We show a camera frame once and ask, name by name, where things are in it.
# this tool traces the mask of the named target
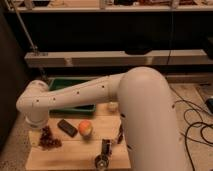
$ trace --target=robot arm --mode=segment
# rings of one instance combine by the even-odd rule
[[[153,69],[135,68],[52,92],[33,81],[17,108],[31,127],[40,129],[50,109],[115,100],[134,171],[188,171],[168,83]]]
[[[25,114],[32,129],[41,129],[46,125],[51,109],[117,101],[122,76],[106,76],[56,91],[48,91],[45,82],[35,80],[27,86],[16,106]]]

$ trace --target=orange object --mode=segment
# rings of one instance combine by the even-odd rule
[[[79,123],[78,125],[78,132],[83,136],[83,137],[88,137],[91,135],[93,130],[92,123],[88,120],[83,120]]]

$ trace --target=black cable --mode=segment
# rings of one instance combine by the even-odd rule
[[[203,122],[203,118],[202,118],[202,116],[201,116],[201,114],[200,114],[200,112],[202,112],[202,110],[190,108],[190,109],[186,109],[186,110],[184,111],[184,113],[183,113],[183,118],[184,118],[185,122],[186,122],[188,125],[191,125],[191,123],[190,123],[190,122],[188,121],[188,119],[186,118],[186,114],[187,114],[189,111],[196,111],[197,115],[198,115],[199,118],[200,118],[200,122]]]
[[[205,126],[204,126],[203,128],[200,129],[200,136],[202,137],[202,139],[203,139],[206,143],[213,145],[213,142],[207,140],[206,137],[205,137],[204,134],[203,134],[203,131],[204,131],[206,128],[211,128],[211,129],[213,130],[213,124],[205,124]]]
[[[185,136],[185,133],[180,132],[180,134],[181,134],[182,136],[184,136],[184,138],[187,138],[187,139],[189,139],[189,140],[191,140],[191,141],[194,141],[194,142],[196,142],[196,143],[203,144],[203,145],[207,145],[207,146],[209,146],[209,147],[213,147],[212,144],[209,144],[209,143],[206,143],[206,142],[202,142],[202,141],[196,140],[196,139],[194,139],[194,138],[186,137],[186,136]]]
[[[197,108],[199,108],[202,112],[204,112],[204,113],[206,113],[206,114],[212,116],[212,114],[211,114],[210,112],[208,112],[207,110],[203,109],[202,107],[200,107],[199,105],[197,105],[196,103],[194,103],[194,102],[192,102],[192,101],[185,100],[185,99],[183,99],[183,100],[177,100],[177,101],[175,101],[175,104],[176,104],[176,103],[179,103],[179,102],[185,102],[185,103],[189,103],[189,104],[191,104],[191,105],[194,105],[194,106],[196,106]]]
[[[184,120],[186,121],[187,124],[189,124],[189,126],[187,127],[187,129],[186,129],[186,131],[185,131],[185,134],[181,132],[181,135],[184,136],[184,142],[185,142],[185,146],[186,146],[186,152],[187,152],[187,154],[188,154],[188,157],[189,157],[189,160],[190,160],[192,169],[193,169],[193,171],[195,171],[195,165],[194,165],[194,163],[193,163],[192,156],[191,156],[190,151],[189,151],[189,147],[188,147],[187,140],[189,139],[189,140],[194,141],[194,142],[196,142],[196,143],[200,143],[200,144],[207,145],[207,146],[209,146],[209,147],[213,147],[213,142],[209,141],[209,140],[204,136],[204,130],[207,129],[207,128],[211,128],[211,129],[213,130],[213,124],[208,124],[208,123],[203,122],[203,118],[202,118],[202,116],[201,116],[201,113],[205,113],[205,114],[208,114],[208,115],[210,115],[210,116],[212,116],[212,114],[209,113],[208,111],[206,111],[205,109],[203,109],[202,107],[200,107],[199,105],[197,105],[196,103],[193,103],[193,102],[191,102],[191,101],[189,101],[189,100],[185,100],[185,99],[184,99],[176,90],[174,90],[172,87],[171,87],[171,90],[172,90],[173,92],[175,92],[175,94],[181,99],[181,100],[176,101],[176,102],[174,103],[174,105],[175,105],[176,103],[179,103],[179,102],[184,102],[184,103],[186,103],[188,106],[191,107],[190,109],[187,109],[187,110],[184,111]],[[187,113],[188,111],[195,111],[195,112],[199,115],[199,117],[200,117],[200,119],[201,119],[201,122],[194,122],[194,123],[191,123],[191,124],[190,124],[190,122],[186,119],[186,113]],[[198,128],[198,127],[201,127],[201,126],[203,126],[203,127],[200,128],[200,137],[202,138],[202,140],[203,140],[204,142],[188,137],[188,133],[189,133],[189,131],[190,131],[190,129],[191,129],[192,127]]]
[[[170,39],[169,39],[169,55],[166,61],[166,73],[165,73],[165,77],[167,77],[168,75],[168,65],[169,65],[169,61],[171,59],[171,52],[172,52],[172,42],[174,39],[174,14],[173,14],[173,10],[171,10],[171,31],[170,31]]]
[[[205,137],[204,137],[204,135],[203,135],[203,131],[206,129],[206,128],[211,128],[212,130],[213,130],[213,124],[207,124],[207,123],[205,123],[205,122],[194,122],[194,123],[192,123],[187,129],[186,129],[186,132],[185,132],[185,146],[186,146],[186,152],[187,152],[187,154],[188,154],[188,156],[189,156],[189,160],[190,160],[190,163],[191,163],[191,165],[192,165],[192,169],[193,169],[193,171],[195,171],[195,166],[194,166],[194,163],[193,163],[193,160],[192,160],[192,157],[191,157],[191,154],[190,154],[190,151],[189,151],[189,148],[188,148],[188,143],[187,143],[187,139],[189,139],[189,137],[188,137],[188,133],[189,133],[189,130],[192,128],[192,127],[194,127],[195,125],[197,125],[197,124],[201,124],[201,125],[204,125],[204,127],[202,127],[201,129],[200,129],[200,136],[201,136],[201,138],[206,142],[206,143],[202,143],[202,144],[208,144],[208,146],[211,146],[212,147],[212,145],[213,145],[213,142],[210,142],[209,140],[207,140]]]

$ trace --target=green bin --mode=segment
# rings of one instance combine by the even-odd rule
[[[49,86],[50,91],[59,90],[76,84],[89,81],[87,79],[71,79],[71,78],[55,78],[52,80]],[[95,111],[95,105],[70,107],[63,109],[54,109],[50,111],[50,114],[93,114]]]

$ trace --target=gray floor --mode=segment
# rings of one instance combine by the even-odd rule
[[[19,115],[0,155],[0,171],[25,171],[30,152],[28,128],[24,116]]]

